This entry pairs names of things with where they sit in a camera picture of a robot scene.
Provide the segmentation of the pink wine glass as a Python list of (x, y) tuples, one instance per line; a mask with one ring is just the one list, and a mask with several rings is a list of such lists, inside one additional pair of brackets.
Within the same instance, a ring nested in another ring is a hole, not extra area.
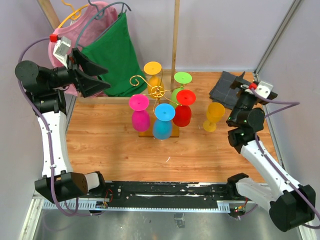
[(129, 107), (133, 110), (131, 123), (138, 132), (145, 132), (150, 127), (150, 115), (147, 112), (149, 98), (143, 94), (133, 95), (129, 99)]

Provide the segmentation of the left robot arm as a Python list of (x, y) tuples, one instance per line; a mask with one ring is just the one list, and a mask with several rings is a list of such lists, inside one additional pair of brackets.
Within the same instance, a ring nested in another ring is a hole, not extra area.
[(15, 75), (37, 116), (42, 134), (42, 177), (34, 182), (34, 187), (51, 203), (87, 194), (101, 198), (107, 193), (99, 171), (76, 173), (71, 166), (66, 141), (66, 100), (62, 90), (74, 84), (84, 97), (90, 97), (110, 87), (98, 79), (106, 73), (107, 68), (89, 60), (76, 47), (67, 55), (66, 66), (49, 69), (24, 60), (15, 67)]

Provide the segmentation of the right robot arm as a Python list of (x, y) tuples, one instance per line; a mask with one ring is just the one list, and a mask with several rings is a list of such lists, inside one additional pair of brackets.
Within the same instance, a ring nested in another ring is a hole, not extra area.
[(282, 232), (298, 226), (317, 229), (309, 224), (320, 214), (316, 210), (316, 192), (310, 185), (302, 185), (290, 176), (266, 150), (257, 133), (264, 128), (267, 114), (257, 104), (277, 104), (273, 85), (264, 81), (248, 82), (236, 76), (231, 89), (239, 89), (238, 100), (226, 123), (229, 144), (247, 159), (266, 181), (256, 183), (245, 173), (227, 180), (226, 193), (232, 200), (246, 197), (266, 210), (274, 225)]

